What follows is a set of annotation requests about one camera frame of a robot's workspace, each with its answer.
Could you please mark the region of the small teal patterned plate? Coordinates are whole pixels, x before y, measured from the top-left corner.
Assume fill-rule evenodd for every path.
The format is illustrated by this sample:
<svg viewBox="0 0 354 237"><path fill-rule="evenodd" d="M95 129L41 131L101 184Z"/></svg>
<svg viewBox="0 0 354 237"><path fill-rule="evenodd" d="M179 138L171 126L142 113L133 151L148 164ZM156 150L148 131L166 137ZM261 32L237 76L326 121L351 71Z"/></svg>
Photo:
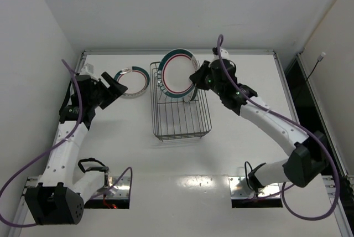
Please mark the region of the small teal patterned plate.
<svg viewBox="0 0 354 237"><path fill-rule="evenodd" d="M192 94L192 96L191 96L190 101L195 100L195 98L196 98L196 96L197 96L197 92L198 92L198 88L194 88L194 91L193 91L193 94Z"/></svg>

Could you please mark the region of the green red rimmed plate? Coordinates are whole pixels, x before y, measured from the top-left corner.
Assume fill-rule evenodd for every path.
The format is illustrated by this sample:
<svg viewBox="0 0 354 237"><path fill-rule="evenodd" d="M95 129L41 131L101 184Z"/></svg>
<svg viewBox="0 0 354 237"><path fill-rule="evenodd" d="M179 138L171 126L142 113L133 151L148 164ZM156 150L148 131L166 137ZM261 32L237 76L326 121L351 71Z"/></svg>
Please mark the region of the green red rimmed plate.
<svg viewBox="0 0 354 237"><path fill-rule="evenodd" d="M130 66L121 69L114 76L114 79L128 87L128 90L122 95L126 99L140 97L146 92L150 84L148 72L139 66Z"/></svg>
<svg viewBox="0 0 354 237"><path fill-rule="evenodd" d="M158 86L170 98L183 98L193 91L194 84L189 77L198 69L199 63L191 51L173 49L159 63Z"/></svg>

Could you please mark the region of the white grey rimmed plate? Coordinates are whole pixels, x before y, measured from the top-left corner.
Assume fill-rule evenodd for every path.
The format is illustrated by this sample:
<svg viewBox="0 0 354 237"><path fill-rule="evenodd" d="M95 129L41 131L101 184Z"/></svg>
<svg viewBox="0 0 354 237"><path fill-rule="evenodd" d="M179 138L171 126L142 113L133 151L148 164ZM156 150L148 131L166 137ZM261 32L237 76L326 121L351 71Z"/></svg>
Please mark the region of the white grey rimmed plate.
<svg viewBox="0 0 354 237"><path fill-rule="evenodd" d="M192 92L192 93L186 95L185 97L183 97L183 102L187 104L190 101L193 101L194 98L195 98L195 94Z"/></svg>

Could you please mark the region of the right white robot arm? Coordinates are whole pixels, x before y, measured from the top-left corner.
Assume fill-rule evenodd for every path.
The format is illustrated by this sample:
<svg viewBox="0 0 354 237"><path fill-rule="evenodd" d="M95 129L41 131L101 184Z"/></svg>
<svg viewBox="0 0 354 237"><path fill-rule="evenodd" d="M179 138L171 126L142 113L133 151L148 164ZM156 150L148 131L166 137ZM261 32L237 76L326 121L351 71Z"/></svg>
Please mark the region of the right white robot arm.
<svg viewBox="0 0 354 237"><path fill-rule="evenodd" d="M246 176L246 185L258 192L272 183L291 182L306 187L328 165L319 143L325 136L317 131L311 138L298 126L271 113L265 102L247 85L238 83L236 65L224 48L214 47L213 61L204 61L190 80L201 90L211 90L224 107L250 121L272 138L288 158L274 163L262 163Z"/></svg>

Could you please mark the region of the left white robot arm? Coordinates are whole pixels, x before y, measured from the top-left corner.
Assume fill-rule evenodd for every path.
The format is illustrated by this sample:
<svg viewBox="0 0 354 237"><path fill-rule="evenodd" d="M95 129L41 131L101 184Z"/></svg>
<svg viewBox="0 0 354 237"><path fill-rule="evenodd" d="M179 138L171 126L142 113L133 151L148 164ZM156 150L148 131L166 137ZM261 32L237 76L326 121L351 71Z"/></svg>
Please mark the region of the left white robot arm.
<svg viewBox="0 0 354 237"><path fill-rule="evenodd" d="M95 117L95 109L105 109L127 87L107 72L99 79L89 74L75 76L60 109L55 149L50 152L44 173L37 185L28 188L25 202L37 225L78 224L91 197L108 186L109 168L104 164L84 170L74 182L79 151Z"/></svg>

